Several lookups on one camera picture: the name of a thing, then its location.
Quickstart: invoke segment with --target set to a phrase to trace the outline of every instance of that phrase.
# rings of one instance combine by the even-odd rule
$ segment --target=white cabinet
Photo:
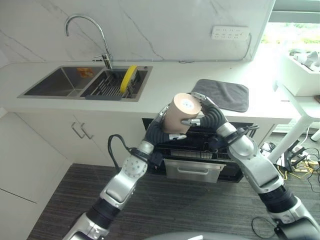
[[[103,164],[106,157],[95,142],[85,136],[72,113],[19,113],[19,116],[69,161],[106,165]]]
[[[119,134],[128,147],[136,148],[146,134],[141,114],[128,112],[77,113],[76,118],[84,123],[85,130],[93,135],[92,140],[105,155],[105,160],[99,165],[114,166],[108,153],[107,143],[110,135]],[[122,166],[129,153],[121,141],[114,137],[111,143],[113,155]]]
[[[0,190],[0,239],[26,240],[35,224],[29,216],[36,205]]]
[[[15,113],[0,118],[0,189],[37,203],[65,161]]]
[[[108,137],[120,134],[128,147],[137,147],[146,133],[143,116],[138,112],[61,111],[19,115],[73,163],[114,166],[107,149]],[[260,128],[253,137],[258,145],[263,144],[275,127],[272,122],[259,118],[231,117],[229,120],[258,124]],[[121,166],[129,153],[117,138],[114,138],[111,146],[115,159]]]

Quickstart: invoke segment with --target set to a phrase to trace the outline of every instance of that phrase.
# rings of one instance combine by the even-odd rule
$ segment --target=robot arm
[[[209,98],[196,92],[191,94],[199,99],[207,112],[203,118],[188,119],[182,123],[213,128],[224,138],[229,144],[228,155],[240,166],[243,175],[276,222],[275,232],[278,237],[284,240],[319,240],[319,224],[301,200],[285,186],[284,179],[260,153],[254,140],[239,134]]]
[[[184,134],[164,133],[161,128],[165,106],[148,127],[144,139],[124,161],[121,171],[101,191],[98,200],[83,213],[65,235],[63,240],[103,240],[118,213],[134,194],[138,180],[146,173],[148,158],[154,146],[172,140],[185,139]]]

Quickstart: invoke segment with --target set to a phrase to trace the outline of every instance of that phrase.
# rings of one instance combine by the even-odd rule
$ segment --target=cabinet handle
[[[87,133],[87,131],[86,131],[85,128],[84,128],[84,125],[85,125],[85,123],[82,123],[81,126],[80,126],[80,128],[81,128],[82,132],[84,132],[84,134],[86,135],[86,137],[91,140],[92,137],[93,137],[93,135],[89,136],[89,134]]]
[[[83,139],[85,137],[85,135],[83,134],[82,136],[77,132],[77,130],[74,128],[74,125],[76,124],[76,122],[72,123],[71,128],[72,130],[75,132],[75,134],[78,135],[79,138]]]

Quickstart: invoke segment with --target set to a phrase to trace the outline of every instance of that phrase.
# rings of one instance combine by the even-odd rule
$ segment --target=sink basin
[[[61,66],[22,96],[75,97],[101,69],[99,66]]]
[[[151,66],[139,66],[125,93],[121,82],[128,67],[60,66],[19,98],[138,101]]]

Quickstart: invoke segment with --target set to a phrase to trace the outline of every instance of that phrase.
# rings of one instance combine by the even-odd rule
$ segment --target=yellow plate
[[[130,80],[134,77],[135,73],[137,72],[137,67],[137,65],[131,65],[126,71],[121,82],[120,93],[124,94],[126,92]]]

